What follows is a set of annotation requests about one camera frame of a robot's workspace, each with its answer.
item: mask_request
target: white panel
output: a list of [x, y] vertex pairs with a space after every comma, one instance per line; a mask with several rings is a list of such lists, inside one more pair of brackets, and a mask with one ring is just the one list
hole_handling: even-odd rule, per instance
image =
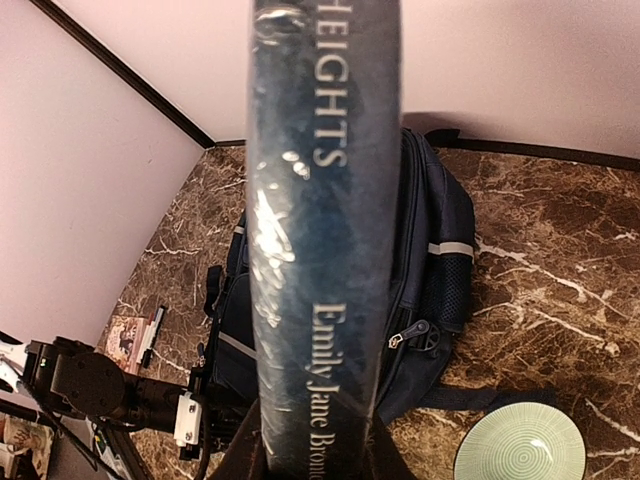
[[202, 149], [29, 2], [0, 72], [0, 330], [93, 344]]
[[[252, 1], [56, 2], [209, 135], [244, 138]], [[403, 7], [409, 124], [640, 157], [636, 0]]]

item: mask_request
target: round ceramic plate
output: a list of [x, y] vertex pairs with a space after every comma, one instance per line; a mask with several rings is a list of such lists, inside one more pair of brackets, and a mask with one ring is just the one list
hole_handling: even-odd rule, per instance
[[462, 441], [455, 480], [581, 480], [586, 451], [560, 410], [522, 402], [480, 420]]

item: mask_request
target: marble surface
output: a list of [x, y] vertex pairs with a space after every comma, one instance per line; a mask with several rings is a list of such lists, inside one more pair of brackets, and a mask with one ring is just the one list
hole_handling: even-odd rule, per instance
[[[640, 173], [441, 150], [473, 197], [473, 318], [444, 381], [553, 385], [585, 436], [588, 480], [640, 478]], [[244, 149], [205, 154], [172, 203], [115, 313], [169, 314], [150, 369], [186, 384], [206, 340], [206, 268], [221, 263], [244, 202]], [[415, 410], [391, 426], [421, 480], [453, 478], [480, 414]], [[156, 479], [191, 478], [169, 435], [133, 435]], [[219, 461], [214, 458], [212, 468]]]

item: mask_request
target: backpack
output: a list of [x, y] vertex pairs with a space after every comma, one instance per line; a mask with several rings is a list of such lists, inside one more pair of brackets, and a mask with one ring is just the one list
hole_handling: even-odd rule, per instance
[[[401, 163], [378, 414], [389, 424], [416, 407], [491, 411], [515, 401], [555, 403], [547, 390], [500, 392], [439, 384], [456, 335], [470, 316], [473, 203], [425, 136], [403, 129]], [[226, 267], [210, 267], [206, 283], [204, 310], [213, 321], [207, 347], [214, 356], [211, 380], [252, 402], [258, 398], [258, 376], [244, 213]]]

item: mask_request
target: gray reflective stripe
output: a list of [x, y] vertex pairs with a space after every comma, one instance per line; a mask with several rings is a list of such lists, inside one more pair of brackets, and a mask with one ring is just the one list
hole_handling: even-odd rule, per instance
[[256, 355], [256, 351], [247, 347], [244, 343], [239, 342], [238, 340], [236, 340], [233, 337], [230, 337], [229, 335], [227, 335], [226, 333], [222, 333], [220, 332], [220, 334], [218, 335], [218, 338], [220, 340], [222, 340], [223, 342], [228, 343], [229, 345], [231, 345], [233, 348], [235, 348], [236, 350], [244, 353], [247, 357], [251, 357], [254, 360], [257, 358]]
[[433, 255], [444, 255], [446, 253], [462, 253], [473, 258], [473, 247], [462, 242], [444, 242], [440, 245], [429, 244], [429, 253]]

